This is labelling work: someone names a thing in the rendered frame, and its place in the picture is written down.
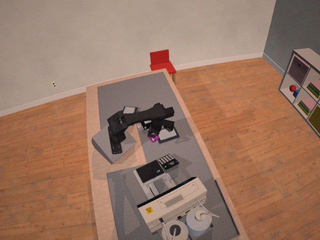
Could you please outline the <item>white plastic bottle with tube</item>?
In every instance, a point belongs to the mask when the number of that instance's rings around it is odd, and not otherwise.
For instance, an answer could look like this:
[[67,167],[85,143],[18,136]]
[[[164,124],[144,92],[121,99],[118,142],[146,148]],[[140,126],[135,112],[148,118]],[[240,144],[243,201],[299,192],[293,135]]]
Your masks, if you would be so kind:
[[192,208],[186,216],[185,225],[188,228],[188,233],[193,237],[198,237],[203,234],[211,225],[212,216],[203,207]]

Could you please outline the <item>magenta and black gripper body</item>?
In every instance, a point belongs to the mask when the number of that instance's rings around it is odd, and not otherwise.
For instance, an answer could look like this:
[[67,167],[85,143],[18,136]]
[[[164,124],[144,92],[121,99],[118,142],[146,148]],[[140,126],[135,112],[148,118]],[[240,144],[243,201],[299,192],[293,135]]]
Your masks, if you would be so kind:
[[[160,124],[160,123],[161,122],[154,123],[151,121],[151,125],[149,127],[148,134],[147,134],[148,137],[155,138],[156,135],[159,135],[160,131],[155,130],[155,124]],[[155,133],[156,135],[152,133]]]

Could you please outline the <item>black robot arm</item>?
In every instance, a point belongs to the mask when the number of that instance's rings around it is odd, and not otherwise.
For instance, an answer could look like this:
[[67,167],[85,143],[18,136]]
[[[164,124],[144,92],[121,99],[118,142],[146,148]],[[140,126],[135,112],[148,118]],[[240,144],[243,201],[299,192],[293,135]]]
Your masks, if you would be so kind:
[[[126,139],[124,132],[129,126],[133,124],[152,121],[153,123],[156,123],[154,129],[155,131],[161,131],[162,126],[169,132],[173,131],[175,122],[166,119],[173,117],[174,113],[175,111],[173,107],[165,108],[163,104],[160,103],[156,103],[150,109],[140,112],[123,113],[122,110],[116,112],[114,115],[107,119],[109,124],[108,134],[112,154],[114,155],[122,153],[121,142]],[[122,124],[119,119],[120,117],[122,120]]]

